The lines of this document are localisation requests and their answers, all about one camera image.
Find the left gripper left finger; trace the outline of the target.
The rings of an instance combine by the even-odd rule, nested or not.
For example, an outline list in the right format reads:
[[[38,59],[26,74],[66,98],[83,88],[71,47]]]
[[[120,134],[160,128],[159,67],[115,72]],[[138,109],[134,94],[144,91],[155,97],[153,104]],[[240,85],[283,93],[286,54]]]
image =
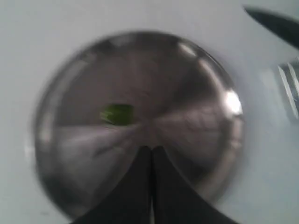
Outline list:
[[[111,193],[74,223],[149,224],[150,209],[151,149],[143,146]]]

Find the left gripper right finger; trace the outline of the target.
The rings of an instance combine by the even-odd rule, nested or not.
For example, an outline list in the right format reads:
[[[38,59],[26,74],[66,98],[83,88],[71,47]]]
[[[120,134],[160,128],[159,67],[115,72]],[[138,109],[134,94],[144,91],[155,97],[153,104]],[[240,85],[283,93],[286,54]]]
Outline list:
[[[153,207],[156,224],[235,224],[188,184],[163,147],[152,150]]]

